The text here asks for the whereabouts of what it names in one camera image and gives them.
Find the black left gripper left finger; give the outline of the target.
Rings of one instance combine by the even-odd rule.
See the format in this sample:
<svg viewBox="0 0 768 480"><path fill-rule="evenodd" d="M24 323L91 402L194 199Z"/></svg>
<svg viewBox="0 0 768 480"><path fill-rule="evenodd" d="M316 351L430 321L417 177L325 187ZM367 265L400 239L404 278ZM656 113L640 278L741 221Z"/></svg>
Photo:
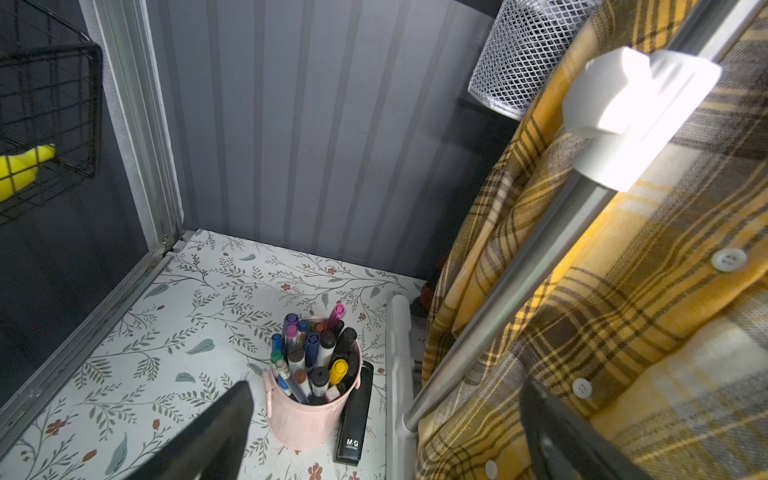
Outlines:
<svg viewBox="0 0 768 480"><path fill-rule="evenodd" d="M236 479L253 411L249 384L235 383L130 477Z"/></svg>

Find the yellow plaid long-sleeve shirt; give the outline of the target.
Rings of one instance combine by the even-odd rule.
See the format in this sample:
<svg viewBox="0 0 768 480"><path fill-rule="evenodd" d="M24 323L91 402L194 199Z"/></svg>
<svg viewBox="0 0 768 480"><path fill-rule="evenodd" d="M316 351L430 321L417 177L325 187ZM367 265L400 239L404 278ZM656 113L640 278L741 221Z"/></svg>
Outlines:
<svg viewBox="0 0 768 480"><path fill-rule="evenodd" d="M517 128L453 244L429 378L562 190L583 141L562 101L591 59L664 48L690 1L608 1ZM767 475L767 16L706 100L418 426L419 479L528 479L534 378L656 479Z"/></svg>

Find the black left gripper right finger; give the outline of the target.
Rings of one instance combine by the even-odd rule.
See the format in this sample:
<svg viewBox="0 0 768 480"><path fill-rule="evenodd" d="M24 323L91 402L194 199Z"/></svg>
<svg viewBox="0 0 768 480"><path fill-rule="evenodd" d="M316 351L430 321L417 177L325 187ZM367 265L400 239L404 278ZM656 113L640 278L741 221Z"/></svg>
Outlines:
<svg viewBox="0 0 768 480"><path fill-rule="evenodd" d="M650 477L532 377L522 388L520 410L537 479Z"/></svg>

